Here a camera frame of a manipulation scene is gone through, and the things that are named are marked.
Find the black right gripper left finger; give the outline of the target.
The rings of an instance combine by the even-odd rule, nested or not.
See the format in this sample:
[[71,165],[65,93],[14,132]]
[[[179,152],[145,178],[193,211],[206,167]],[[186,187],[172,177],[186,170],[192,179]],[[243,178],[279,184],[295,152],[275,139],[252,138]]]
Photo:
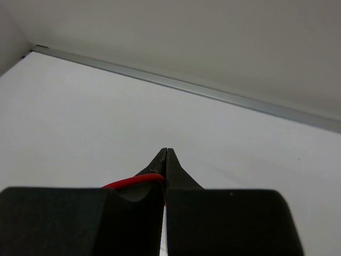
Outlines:
[[8,187],[1,255],[159,255],[161,181],[124,189]]

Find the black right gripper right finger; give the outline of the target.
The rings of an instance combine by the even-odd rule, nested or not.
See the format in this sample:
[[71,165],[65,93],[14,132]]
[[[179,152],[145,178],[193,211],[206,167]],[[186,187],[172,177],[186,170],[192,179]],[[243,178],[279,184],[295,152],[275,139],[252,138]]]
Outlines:
[[169,255],[303,255],[284,197],[269,189],[205,189],[166,154]]

